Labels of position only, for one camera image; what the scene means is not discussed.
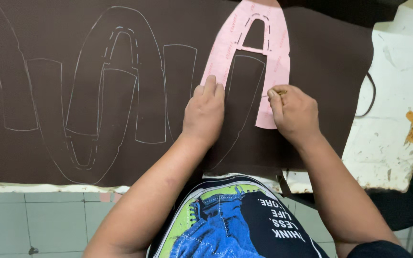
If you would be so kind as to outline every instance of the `denim print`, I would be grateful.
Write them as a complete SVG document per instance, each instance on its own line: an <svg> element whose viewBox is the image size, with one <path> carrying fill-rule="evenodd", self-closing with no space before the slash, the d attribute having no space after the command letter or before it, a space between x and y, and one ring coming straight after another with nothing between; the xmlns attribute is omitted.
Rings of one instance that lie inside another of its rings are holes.
<svg viewBox="0 0 413 258"><path fill-rule="evenodd" d="M190 206L192 226L176 239L170 258L262 257L250 240L248 224L241 214L244 191L215 194Z"/></svg>

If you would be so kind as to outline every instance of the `tile floor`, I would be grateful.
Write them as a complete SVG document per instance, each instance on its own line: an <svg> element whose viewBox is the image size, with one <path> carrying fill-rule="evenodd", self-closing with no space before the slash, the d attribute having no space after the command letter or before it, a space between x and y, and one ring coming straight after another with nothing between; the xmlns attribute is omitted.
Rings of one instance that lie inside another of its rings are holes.
<svg viewBox="0 0 413 258"><path fill-rule="evenodd" d="M318 212L282 201L331 257L332 237ZM0 258L80 258L101 220L114 205L96 193L0 193ZM409 229L396 232L405 245ZM31 247L38 253L29 255Z"/></svg>

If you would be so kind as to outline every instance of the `hand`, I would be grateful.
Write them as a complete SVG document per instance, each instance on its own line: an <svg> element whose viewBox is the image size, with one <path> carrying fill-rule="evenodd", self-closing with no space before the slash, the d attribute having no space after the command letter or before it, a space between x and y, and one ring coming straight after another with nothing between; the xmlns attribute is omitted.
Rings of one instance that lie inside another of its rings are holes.
<svg viewBox="0 0 413 258"><path fill-rule="evenodd" d="M184 111L183 132L200 142L208 150L219 138L224 121L224 86L216 84L214 75L208 76L205 85L199 85Z"/></svg>
<svg viewBox="0 0 413 258"><path fill-rule="evenodd" d="M278 131L297 150L323 138L318 125L318 103L292 85L277 85L267 91Z"/></svg>

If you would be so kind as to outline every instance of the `black t-shirt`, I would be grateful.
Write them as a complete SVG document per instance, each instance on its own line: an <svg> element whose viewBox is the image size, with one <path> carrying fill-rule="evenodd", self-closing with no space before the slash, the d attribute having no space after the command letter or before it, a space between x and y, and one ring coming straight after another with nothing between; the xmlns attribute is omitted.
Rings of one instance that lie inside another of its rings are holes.
<svg viewBox="0 0 413 258"><path fill-rule="evenodd" d="M246 176L186 187L148 257L327 258L279 199ZM358 245L349 258L411 257L386 241Z"/></svg>

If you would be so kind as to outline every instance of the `table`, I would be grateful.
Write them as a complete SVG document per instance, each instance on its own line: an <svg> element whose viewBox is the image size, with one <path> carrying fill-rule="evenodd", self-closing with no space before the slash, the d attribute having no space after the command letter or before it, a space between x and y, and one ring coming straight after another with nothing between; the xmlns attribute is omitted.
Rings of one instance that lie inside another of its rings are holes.
<svg viewBox="0 0 413 258"><path fill-rule="evenodd" d="M413 0L401 5L393 22L381 22L372 32L374 58L370 74L377 92L375 103L363 118L353 120L342 161L363 188L405 192L413 172L413 144L407 143L413 111ZM372 99L372 85L365 77L357 115L364 114ZM306 171L282 171L292 193L313 192ZM280 192L273 177L255 177ZM128 186L24 185L0 183L0 192L109 192L123 193Z"/></svg>

